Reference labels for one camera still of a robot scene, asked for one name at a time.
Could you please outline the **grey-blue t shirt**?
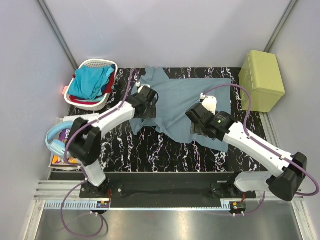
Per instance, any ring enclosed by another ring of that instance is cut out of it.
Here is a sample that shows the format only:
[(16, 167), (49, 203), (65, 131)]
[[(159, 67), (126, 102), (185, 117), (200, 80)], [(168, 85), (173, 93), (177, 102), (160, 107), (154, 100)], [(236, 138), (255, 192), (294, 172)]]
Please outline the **grey-blue t shirt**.
[(159, 95), (156, 117), (130, 120), (134, 135), (144, 127), (155, 127), (177, 143), (190, 144), (195, 141), (203, 147), (227, 152), (229, 145), (217, 139), (191, 133), (191, 120), (185, 112), (198, 103), (200, 94), (209, 92), (217, 99), (217, 110), (231, 113), (229, 78), (180, 78), (170, 79), (161, 67), (147, 67), (140, 77), (143, 85), (149, 85)]

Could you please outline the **white laundry basket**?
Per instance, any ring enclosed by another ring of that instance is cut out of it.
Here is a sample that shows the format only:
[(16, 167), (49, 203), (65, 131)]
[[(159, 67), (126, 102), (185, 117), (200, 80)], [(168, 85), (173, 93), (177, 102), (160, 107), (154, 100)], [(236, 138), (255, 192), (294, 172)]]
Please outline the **white laundry basket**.
[[(105, 59), (88, 59), (88, 60), (84, 61), (79, 66), (79, 69), (82, 67), (87, 67), (87, 68), (112, 67), (114, 69), (113, 73), (115, 73), (115, 80), (116, 80), (116, 76), (118, 73), (118, 65), (113, 61), (105, 60)], [(64, 94), (64, 100), (68, 104), (70, 104), (78, 109), (81, 109), (81, 110), (86, 110), (86, 111), (100, 111), (100, 110), (102, 110), (105, 107), (105, 105), (107, 104), (107, 101), (112, 93), (107, 94), (101, 102), (99, 102), (98, 104), (94, 104), (94, 105), (84, 105), (84, 104), (71, 102), (71, 100), (69, 99), (69, 96), (72, 94), (69, 94), (69, 89), (70, 89), (72, 83), (74, 82), (75, 78), (76, 78), (76, 75), (74, 74), (71, 82), (68, 85), (67, 92)]]

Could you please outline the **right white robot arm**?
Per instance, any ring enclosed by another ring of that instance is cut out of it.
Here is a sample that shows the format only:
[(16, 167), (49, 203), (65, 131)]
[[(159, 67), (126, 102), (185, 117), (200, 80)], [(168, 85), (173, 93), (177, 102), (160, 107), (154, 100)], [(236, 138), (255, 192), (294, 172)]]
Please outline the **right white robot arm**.
[(301, 153), (283, 151), (252, 132), (245, 132), (243, 124), (230, 114), (212, 113), (202, 103), (186, 111), (192, 128), (209, 137), (238, 148), (262, 164), (266, 172), (236, 172), (222, 185), (221, 195), (239, 198), (244, 192), (271, 192), (281, 200), (290, 202), (305, 179), (307, 157)]

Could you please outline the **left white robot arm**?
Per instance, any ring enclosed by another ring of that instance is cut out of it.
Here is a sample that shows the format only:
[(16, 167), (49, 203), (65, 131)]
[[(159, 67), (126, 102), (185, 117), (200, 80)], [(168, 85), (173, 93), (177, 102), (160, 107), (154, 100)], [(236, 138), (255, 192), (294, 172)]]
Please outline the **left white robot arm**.
[(85, 181), (91, 184), (90, 192), (97, 198), (108, 193), (107, 177), (103, 172), (99, 157), (102, 138), (114, 128), (132, 119), (156, 117), (156, 104), (159, 94), (148, 85), (117, 104), (115, 107), (85, 120), (78, 117), (72, 124), (65, 153), (79, 161)]

